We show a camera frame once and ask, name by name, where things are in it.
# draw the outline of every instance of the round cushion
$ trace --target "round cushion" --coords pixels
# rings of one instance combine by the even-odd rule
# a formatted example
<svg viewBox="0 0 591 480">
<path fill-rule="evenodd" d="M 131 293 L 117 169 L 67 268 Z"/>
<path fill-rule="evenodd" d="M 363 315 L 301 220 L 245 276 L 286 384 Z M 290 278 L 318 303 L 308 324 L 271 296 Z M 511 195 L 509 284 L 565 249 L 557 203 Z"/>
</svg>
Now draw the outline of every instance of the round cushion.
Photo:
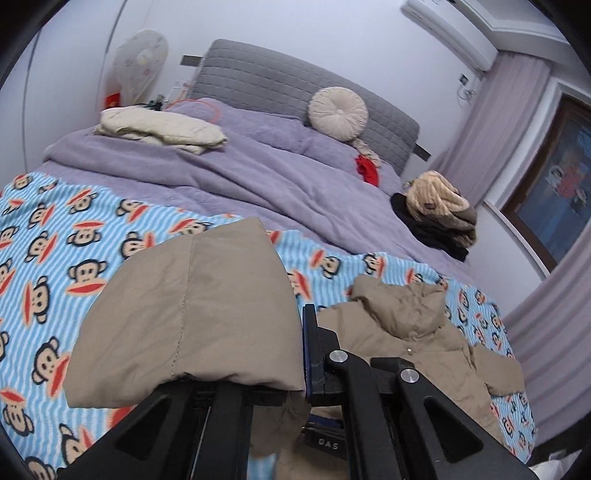
<svg viewBox="0 0 591 480">
<path fill-rule="evenodd" d="M 363 99 L 344 87 L 328 87 L 314 94 L 308 117 L 321 134 L 341 142 L 353 140 L 365 128 L 369 114 Z"/>
</svg>

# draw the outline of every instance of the purple comforter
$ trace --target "purple comforter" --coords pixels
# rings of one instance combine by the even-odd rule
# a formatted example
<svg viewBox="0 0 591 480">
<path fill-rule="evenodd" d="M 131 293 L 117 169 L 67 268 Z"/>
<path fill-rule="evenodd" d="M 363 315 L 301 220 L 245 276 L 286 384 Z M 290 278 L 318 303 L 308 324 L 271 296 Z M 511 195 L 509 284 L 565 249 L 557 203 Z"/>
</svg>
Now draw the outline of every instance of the purple comforter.
<svg viewBox="0 0 591 480">
<path fill-rule="evenodd" d="M 257 216 L 267 229 L 297 229 L 355 254 L 409 257 L 473 284 L 468 265 L 418 242 L 394 214 L 389 196 L 400 190 L 400 179 L 390 165 L 380 169 L 376 188 L 356 172 L 352 147 L 297 119 L 211 99 L 181 103 L 171 111 L 215 122 L 229 142 L 221 150 L 193 155 L 82 130 L 48 147 L 40 171 L 203 215 Z"/>
</svg>

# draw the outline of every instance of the curtain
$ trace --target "curtain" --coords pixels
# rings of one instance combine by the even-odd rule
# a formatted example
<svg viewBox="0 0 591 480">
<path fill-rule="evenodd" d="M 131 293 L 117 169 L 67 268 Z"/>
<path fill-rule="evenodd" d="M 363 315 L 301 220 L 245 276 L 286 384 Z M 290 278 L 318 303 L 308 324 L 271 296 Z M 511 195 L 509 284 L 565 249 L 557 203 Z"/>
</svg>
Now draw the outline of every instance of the curtain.
<svg viewBox="0 0 591 480">
<path fill-rule="evenodd" d="M 478 206 L 529 126 L 549 78 L 545 60 L 499 53 L 455 142 L 429 168 Z"/>
<path fill-rule="evenodd" d="M 552 274 L 507 315 L 505 327 L 523 367 L 540 444 L 591 410 L 591 222 Z"/>
</svg>

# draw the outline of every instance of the white fan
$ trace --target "white fan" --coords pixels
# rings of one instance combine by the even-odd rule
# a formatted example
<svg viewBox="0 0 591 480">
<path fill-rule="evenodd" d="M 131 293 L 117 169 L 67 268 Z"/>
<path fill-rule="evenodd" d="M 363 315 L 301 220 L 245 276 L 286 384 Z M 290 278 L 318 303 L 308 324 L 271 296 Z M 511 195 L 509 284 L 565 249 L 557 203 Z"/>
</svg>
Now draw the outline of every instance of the white fan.
<svg viewBox="0 0 591 480">
<path fill-rule="evenodd" d="M 133 105 L 162 69 L 168 41 L 156 30 L 140 30 L 117 49 L 113 63 L 121 85 L 121 105 Z"/>
</svg>

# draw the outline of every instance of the red cloth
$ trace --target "red cloth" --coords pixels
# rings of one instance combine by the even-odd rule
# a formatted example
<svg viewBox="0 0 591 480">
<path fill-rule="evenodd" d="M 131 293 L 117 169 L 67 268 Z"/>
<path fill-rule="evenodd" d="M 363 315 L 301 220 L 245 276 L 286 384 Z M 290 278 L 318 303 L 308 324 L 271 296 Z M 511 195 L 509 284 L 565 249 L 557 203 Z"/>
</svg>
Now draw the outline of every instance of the red cloth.
<svg viewBox="0 0 591 480">
<path fill-rule="evenodd" d="M 358 156 L 355 161 L 357 162 L 357 173 L 359 173 L 366 183 L 377 187 L 379 183 L 378 169 L 375 167 L 368 157 L 363 155 Z"/>
</svg>

